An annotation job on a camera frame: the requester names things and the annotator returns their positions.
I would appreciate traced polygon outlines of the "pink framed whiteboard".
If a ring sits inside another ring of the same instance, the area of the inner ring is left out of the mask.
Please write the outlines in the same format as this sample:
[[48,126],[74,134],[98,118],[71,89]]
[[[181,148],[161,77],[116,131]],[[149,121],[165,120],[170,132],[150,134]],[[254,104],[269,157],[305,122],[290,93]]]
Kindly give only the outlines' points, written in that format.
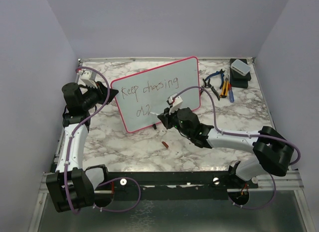
[[198,109],[199,89],[190,87],[199,84],[198,59],[193,56],[115,79],[110,86],[119,91],[115,100],[125,130],[132,133],[159,123],[149,112],[162,113],[168,97],[184,89],[182,106]]

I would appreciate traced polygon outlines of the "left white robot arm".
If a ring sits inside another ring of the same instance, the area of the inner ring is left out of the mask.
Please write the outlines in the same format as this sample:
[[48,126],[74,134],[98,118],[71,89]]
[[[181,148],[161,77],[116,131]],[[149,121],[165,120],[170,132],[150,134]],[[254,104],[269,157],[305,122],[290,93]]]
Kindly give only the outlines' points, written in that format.
[[95,87],[68,83],[62,87],[66,102],[63,114],[65,142],[55,173],[46,177],[46,185],[57,212],[93,205],[94,190],[106,189],[110,177],[105,165],[83,169],[83,153],[89,133],[90,113],[97,104],[108,104],[118,94],[97,81]]

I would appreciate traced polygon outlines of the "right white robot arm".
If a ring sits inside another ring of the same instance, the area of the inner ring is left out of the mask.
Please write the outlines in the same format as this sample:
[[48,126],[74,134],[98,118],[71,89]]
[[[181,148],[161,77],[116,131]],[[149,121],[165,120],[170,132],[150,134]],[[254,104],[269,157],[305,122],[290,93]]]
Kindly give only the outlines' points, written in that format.
[[158,119],[166,129],[175,128],[199,148],[230,148],[253,153],[252,158],[238,162],[229,175],[229,182],[235,188],[259,175],[284,177],[287,173],[294,149],[272,127],[264,126],[257,132],[217,130],[200,123],[190,108],[172,113],[166,108]]

